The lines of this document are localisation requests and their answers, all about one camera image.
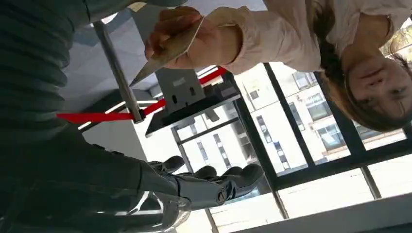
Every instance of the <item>pink shirt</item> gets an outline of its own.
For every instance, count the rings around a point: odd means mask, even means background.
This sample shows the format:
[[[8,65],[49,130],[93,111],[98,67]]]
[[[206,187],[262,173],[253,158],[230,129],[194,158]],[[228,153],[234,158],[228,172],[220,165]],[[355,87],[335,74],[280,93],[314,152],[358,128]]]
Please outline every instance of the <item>pink shirt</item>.
[[[250,11],[221,7],[207,18],[217,26],[239,25],[243,45],[233,63],[225,66],[235,74],[258,63],[283,62],[300,71],[319,70],[320,53],[316,38],[308,28],[306,2],[310,0],[263,0],[267,11]],[[326,0],[315,0],[325,5]],[[353,43],[361,13],[385,15],[391,23],[389,37],[399,30],[412,14],[412,0],[329,0],[336,24],[327,41],[340,55]]]

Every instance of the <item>ceiling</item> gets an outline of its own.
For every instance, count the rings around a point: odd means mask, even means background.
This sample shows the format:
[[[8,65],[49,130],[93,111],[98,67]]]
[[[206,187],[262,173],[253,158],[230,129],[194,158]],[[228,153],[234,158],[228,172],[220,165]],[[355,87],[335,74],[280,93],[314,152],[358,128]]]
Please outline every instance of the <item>ceiling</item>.
[[[246,5],[251,10],[266,9],[261,0],[189,0],[185,5],[196,8],[204,15],[220,6],[241,7]],[[144,11],[135,13],[126,9],[119,12],[106,25],[123,71],[129,81],[146,63],[144,44],[132,14],[144,14]],[[77,31],[73,47],[70,50],[70,56],[71,63],[64,69],[68,77],[68,83],[60,91],[62,97],[66,99],[64,111],[80,112],[118,88],[92,27],[87,26]],[[157,78],[153,74],[137,84],[134,89],[148,91],[156,85]]]

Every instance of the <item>brown hair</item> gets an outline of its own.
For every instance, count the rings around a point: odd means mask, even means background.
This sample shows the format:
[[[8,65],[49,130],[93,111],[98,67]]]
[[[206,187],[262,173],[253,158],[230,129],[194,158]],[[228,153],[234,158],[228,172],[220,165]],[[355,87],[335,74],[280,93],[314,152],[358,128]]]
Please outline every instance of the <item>brown hair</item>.
[[[412,111],[399,120],[380,114],[372,109],[362,107],[354,98],[348,85],[348,79],[342,69],[342,63],[335,52],[335,46],[328,43],[327,35],[335,25],[335,13],[331,7],[315,9],[313,31],[318,38],[321,68],[321,84],[327,87],[329,98],[349,118],[369,129],[388,132],[403,128],[411,122]],[[408,62],[400,55],[393,53],[393,58],[403,66],[412,77]]]

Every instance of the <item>robotic hand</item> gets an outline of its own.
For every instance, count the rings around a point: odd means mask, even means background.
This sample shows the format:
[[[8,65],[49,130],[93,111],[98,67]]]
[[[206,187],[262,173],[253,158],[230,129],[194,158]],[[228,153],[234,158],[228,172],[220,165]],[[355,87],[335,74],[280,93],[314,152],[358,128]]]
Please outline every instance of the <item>robotic hand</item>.
[[[263,177],[262,168],[255,164],[243,169],[238,166],[231,167],[222,176],[217,176],[215,168],[211,166],[205,166],[195,173],[172,174],[184,164],[185,161],[180,156],[173,156],[165,162],[148,162],[157,174],[180,187],[178,195],[189,199],[192,209],[210,208],[242,197],[250,193]]]

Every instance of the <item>ceiling light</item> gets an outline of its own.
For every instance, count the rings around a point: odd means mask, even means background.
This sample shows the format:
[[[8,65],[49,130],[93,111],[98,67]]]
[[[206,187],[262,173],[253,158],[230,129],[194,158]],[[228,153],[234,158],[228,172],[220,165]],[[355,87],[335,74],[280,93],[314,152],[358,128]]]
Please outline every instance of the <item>ceiling light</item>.
[[[79,126],[78,129],[81,130],[81,129],[83,129],[84,127],[86,127],[86,126],[88,126],[88,125],[90,125],[90,124],[91,124],[90,121],[87,122],[87,123],[84,123],[83,125]]]
[[[157,100],[138,100],[137,103],[157,103]]]
[[[122,107],[124,104],[125,104],[126,102],[120,102],[120,103],[118,103],[118,104],[116,104],[115,106],[113,106],[113,107],[111,107],[109,110],[107,110],[106,112],[104,112],[104,113],[111,113],[111,112],[113,112],[113,111],[115,111],[116,109],[118,109],[118,108],[120,108],[120,107]]]

